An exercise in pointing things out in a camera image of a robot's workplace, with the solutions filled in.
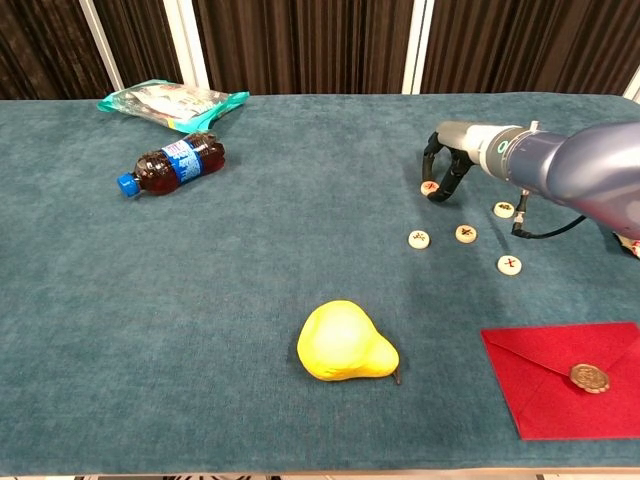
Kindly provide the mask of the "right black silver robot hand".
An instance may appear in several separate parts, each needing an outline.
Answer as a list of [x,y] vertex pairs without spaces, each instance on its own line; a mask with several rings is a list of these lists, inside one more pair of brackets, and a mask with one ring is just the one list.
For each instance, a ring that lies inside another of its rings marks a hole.
[[436,155],[446,147],[451,156],[449,169],[443,179],[437,181],[438,188],[427,194],[435,203],[446,201],[456,190],[469,169],[478,163],[478,146],[468,130],[469,122],[445,121],[439,124],[428,139],[423,152],[422,181],[434,181],[433,163]]

